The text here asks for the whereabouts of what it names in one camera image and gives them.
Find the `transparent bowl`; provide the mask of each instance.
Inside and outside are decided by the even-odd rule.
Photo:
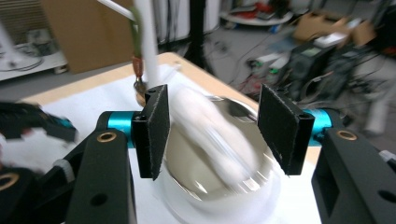
[[[260,169],[243,183],[227,187],[204,151],[172,126],[160,175],[164,201],[184,223],[263,223],[275,209],[281,172],[254,121],[257,113],[238,103],[250,114],[236,117],[230,114],[230,100],[212,101],[253,145]]]

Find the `screw hole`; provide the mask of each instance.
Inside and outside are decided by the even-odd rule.
[[[95,196],[93,196],[92,198],[91,198],[91,205],[92,206],[100,206],[100,205],[102,205],[102,204],[104,204],[104,203],[106,203],[107,202],[107,195],[105,195],[104,193],[99,193],[99,194],[96,194]]]
[[[337,132],[337,134],[339,137],[350,141],[355,141],[356,139],[358,139],[358,136],[356,136],[354,133],[350,133],[347,131],[339,131]]]
[[[381,196],[382,199],[389,201],[391,203],[396,203],[396,195],[394,195],[393,193],[387,190],[380,190],[378,194],[379,196]]]
[[[111,142],[113,141],[117,135],[115,133],[102,133],[97,137],[98,142],[104,143],[104,142]]]
[[[19,178],[20,176],[14,173],[0,175],[0,191],[13,186]]]

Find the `floor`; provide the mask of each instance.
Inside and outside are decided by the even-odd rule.
[[[237,88],[238,84],[242,83],[250,75],[250,69],[246,61],[271,52],[290,51],[295,46],[292,38],[290,38],[292,32],[293,27],[289,26],[282,27],[280,32],[276,34],[272,34],[262,27],[240,25],[235,29],[229,30],[220,26],[219,29],[206,37],[205,56],[213,66],[214,75],[223,82]],[[55,75],[53,71],[48,70],[4,80],[0,82],[0,101],[18,101],[29,95],[47,91],[86,77],[92,77],[125,64],[116,64],[77,75],[72,75],[68,72]],[[375,64],[375,62],[368,64],[368,70],[374,70]],[[387,60],[377,73],[392,77],[394,75],[392,66],[394,66],[394,62]],[[353,102],[341,102],[339,104],[359,111],[355,111],[359,114],[359,119],[356,120],[351,128],[361,131],[367,118],[366,111],[369,106],[367,101],[354,100]],[[396,104],[394,104],[394,99],[389,103],[386,123],[386,130],[383,134],[368,136],[368,138],[375,147],[396,153],[396,140],[394,139]]]

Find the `white tube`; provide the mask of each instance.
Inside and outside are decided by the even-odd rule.
[[[112,2],[111,0],[98,0],[100,3],[110,7],[111,9],[119,12],[126,18],[133,20],[132,13],[121,7],[120,5]],[[145,61],[146,70],[146,81],[148,82],[148,88],[152,88],[160,85],[159,77],[157,76],[158,60],[157,60],[157,40],[154,30],[154,14],[152,9],[151,1],[148,0],[134,0],[136,8],[142,15],[142,55]]]
[[[114,3],[111,0],[98,0],[98,2],[115,10],[116,12],[120,13],[122,16],[128,18],[129,20],[134,21],[134,15],[132,15],[132,13],[128,9],[118,5],[117,3]]]

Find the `cardboard box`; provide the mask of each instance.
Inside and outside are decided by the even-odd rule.
[[[369,21],[362,21],[354,28],[349,28],[347,24],[352,20],[325,11],[310,12],[300,18],[293,37],[299,41],[310,41],[313,38],[338,32],[346,35],[346,40],[340,44],[340,47],[350,41],[362,46],[375,38],[374,26]]]
[[[130,24],[118,12],[95,0],[41,0],[41,6],[72,73],[131,61]]]

